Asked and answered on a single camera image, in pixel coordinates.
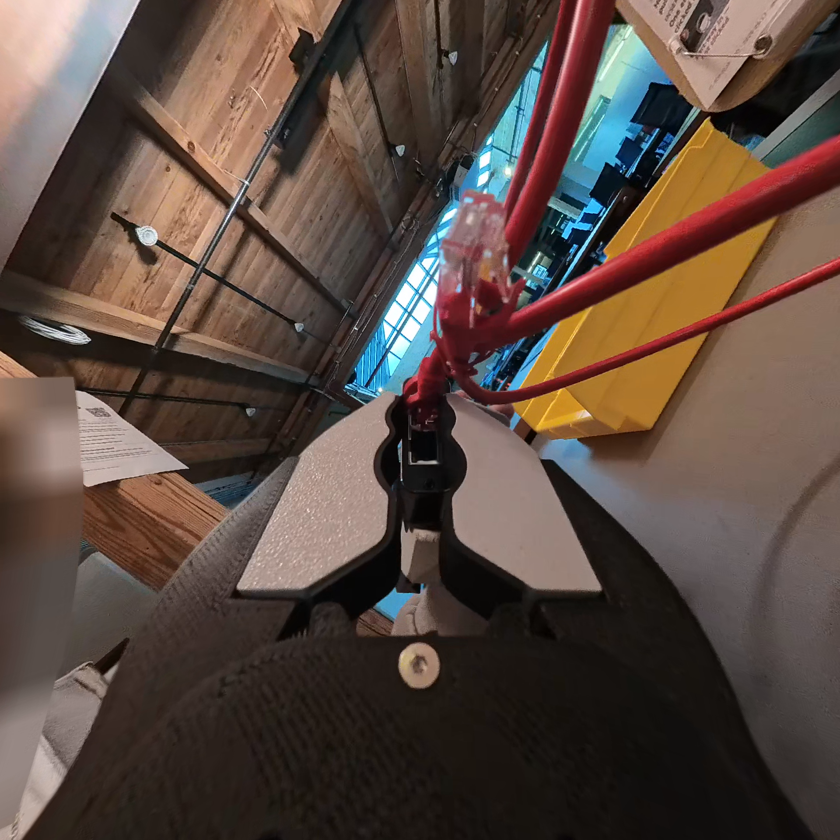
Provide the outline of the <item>instruction sheet board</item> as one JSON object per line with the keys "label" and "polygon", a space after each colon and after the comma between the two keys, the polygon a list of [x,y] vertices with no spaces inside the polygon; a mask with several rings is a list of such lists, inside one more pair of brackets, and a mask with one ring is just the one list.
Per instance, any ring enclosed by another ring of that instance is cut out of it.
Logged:
{"label": "instruction sheet board", "polygon": [[659,67],[693,106],[722,112],[764,89],[834,1],[617,1]]}

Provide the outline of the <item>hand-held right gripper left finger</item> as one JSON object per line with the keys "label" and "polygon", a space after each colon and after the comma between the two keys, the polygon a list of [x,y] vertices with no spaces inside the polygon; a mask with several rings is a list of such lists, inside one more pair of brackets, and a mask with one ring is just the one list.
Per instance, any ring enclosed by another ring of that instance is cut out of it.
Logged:
{"label": "hand-held right gripper left finger", "polygon": [[346,599],[355,574],[384,564],[387,593],[399,573],[396,500],[382,473],[393,440],[395,394],[382,394],[301,453],[245,570],[237,594],[252,599]]}

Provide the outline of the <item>white paper notice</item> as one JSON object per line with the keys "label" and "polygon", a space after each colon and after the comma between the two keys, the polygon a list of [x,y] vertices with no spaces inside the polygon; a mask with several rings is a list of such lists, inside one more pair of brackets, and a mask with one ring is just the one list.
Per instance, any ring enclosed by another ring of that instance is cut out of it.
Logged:
{"label": "white paper notice", "polygon": [[85,488],[187,469],[95,396],[76,391],[76,399]]}

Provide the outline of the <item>yellow plastic bin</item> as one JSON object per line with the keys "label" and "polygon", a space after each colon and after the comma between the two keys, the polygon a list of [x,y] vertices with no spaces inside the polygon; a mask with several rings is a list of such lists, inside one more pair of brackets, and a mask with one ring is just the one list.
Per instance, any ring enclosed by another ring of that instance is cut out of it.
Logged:
{"label": "yellow plastic bin", "polygon": [[[605,247],[608,259],[670,228],[768,171],[749,151],[702,123]],[[523,386],[577,371],[720,312],[760,252],[775,219],[554,327]],[[706,339],[563,390],[514,404],[537,433],[581,439],[651,429]]]}

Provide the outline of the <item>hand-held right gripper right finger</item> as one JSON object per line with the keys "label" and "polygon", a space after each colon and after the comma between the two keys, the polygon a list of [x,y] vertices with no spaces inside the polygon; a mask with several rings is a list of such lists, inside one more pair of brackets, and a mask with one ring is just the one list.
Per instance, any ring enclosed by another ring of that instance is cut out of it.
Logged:
{"label": "hand-held right gripper right finger", "polygon": [[459,600],[600,596],[602,585],[537,454],[477,404],[447,402],[455,485],[440,536],[446,589]]}

